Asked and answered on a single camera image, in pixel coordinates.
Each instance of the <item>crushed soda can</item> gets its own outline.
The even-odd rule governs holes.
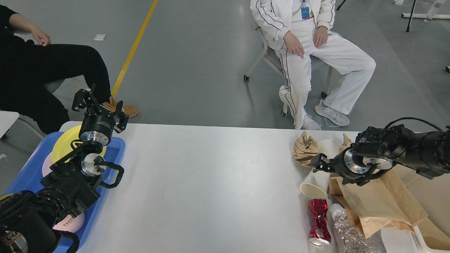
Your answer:
[[[331,245],[331,235],[327,228],[328,205],[325,199],[310,199],[308,207],[314,215],[314,223],[310,230],[309,242],[320,248]]]

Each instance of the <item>white pants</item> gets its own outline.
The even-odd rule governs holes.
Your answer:
[[[303,118],[306,116],[304,106],[311,90],[310,54],[323,60],[342,75],[337,84],[331,86],[324,105],[343,114],[351,112],[375,70],[374,59],[337,33],[329,34],[327,42],[315,48],[313,42],[315,31],[313,18],[291,24],[291,32],[299,39],[305,50],[304,59],[288,52],[286,45],[275,51],[288,81],[288,85],[280,89],[280,96],[284,94],[288,100],[296,129],[300,129],[303,125]]]

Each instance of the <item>black pants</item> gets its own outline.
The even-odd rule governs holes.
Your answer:
[[[46,134],[59,131],[69,121],[68,111],[43,84],[81,75],[89,88],[95,83],[99,103],[109,101],[108,70],[97,50],[85,45],[29,45],[0,70],[0,110],[32,118]]]

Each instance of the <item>yellow floor line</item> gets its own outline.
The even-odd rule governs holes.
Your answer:
[[[131,51],[128,54],[128,57],[126,58],[126,61],[123,64],[122,70],[120,71],[119,77],[117,78],[116,83],[114,84],[114,87],[111,90],[111,95],[113,97],[116,96],[116,93],[119,90],[120,85],[122,84],[123,77],[125,76],[128,66],[130,65],[131,60],[133,59],[133,56],[135,55],[136,49],[138,48],[139,42],[142,38],[142,35],[144,34],[145,28],[147,27],[147,24],[149,23],[150,17],[152,16],[153,10],[155,10],[157,3],[158,3],[158,0],[153,0],[152,7],[150,7],[150,10],[148,11],[147,16],[145,17],[144,23],[142,24],[141,29],[139,30],[138,36],[135,39],[133,47],[131,48]]]

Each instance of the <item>gray floor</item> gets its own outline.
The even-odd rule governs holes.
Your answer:
[[[249,2],[158,2],[116,96],[139,107],[131,123],[293,128],[290,116],[280,116],[278,89],[284,84],[280,76],[261,63],[250,82],[243,82],[261,50],[260,38],[250,28]],[[2,0],[0,4],[37,23],[53,43],[96,48],[113,86],[152,1]],[[401,13],[409,13],[411,5],[412,0],[405,0],[403,6],[394,5],[394,0],[348,0],[337,12],[333,30],[371,55],[377,68],[349,116],[350,125],[324,130],[362,131],[400,117],[422,118],[443,128],[450,124],[450,73],[445,72],[450,65],[450,20],[414,19],[406,33],[408,20]],[[426,13],[430,6],[417,5],[416,12]],[[450,14],[450,3],[439,13]],[[93,41],[96,34],[107,34],[106,40]],[[306,105],[312,115],[325,88],[326,71],[313,73]],[[55,95],[69,108],[77,89],[66,80]],[[83,119],[82,113],[70,112],[70,116]],[[414,131],[432,131],[422,123],[405,125]],[[7,156],[0,161],[0,193],[40,141],[19,122],[8,136],[0,141],[0,154]]]

